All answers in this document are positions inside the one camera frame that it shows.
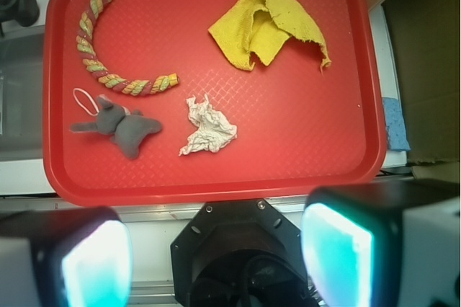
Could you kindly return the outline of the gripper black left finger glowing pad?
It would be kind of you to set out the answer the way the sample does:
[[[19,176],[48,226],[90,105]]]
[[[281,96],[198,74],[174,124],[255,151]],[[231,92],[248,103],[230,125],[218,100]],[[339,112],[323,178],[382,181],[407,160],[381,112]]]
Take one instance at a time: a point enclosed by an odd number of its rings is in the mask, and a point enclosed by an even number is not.
[[[2,306],[126,306],[130,233],[111,208],[1,213]]]

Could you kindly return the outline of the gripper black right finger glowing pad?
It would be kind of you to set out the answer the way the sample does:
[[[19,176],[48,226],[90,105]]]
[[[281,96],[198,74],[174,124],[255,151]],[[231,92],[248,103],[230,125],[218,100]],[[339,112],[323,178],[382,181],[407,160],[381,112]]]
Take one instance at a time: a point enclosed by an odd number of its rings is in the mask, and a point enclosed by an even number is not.
[[[458,306],[460,186],[435,179],[319,187],[301,218],[327,306]]]

